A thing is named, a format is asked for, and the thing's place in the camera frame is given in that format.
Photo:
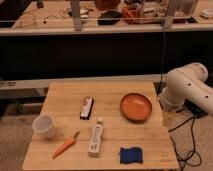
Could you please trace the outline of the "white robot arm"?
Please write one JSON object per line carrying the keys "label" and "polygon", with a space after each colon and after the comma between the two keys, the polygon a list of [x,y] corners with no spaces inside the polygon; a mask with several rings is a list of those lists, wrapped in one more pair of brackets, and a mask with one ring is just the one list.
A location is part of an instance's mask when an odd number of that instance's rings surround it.
{"label": "white robot arm", "polygon": [[176,112],[188,100],[213,116],[213,88],[205,84],[207,78],[207,68],[198,62],[169,71],[166,86],[159,94],[163,109]]}

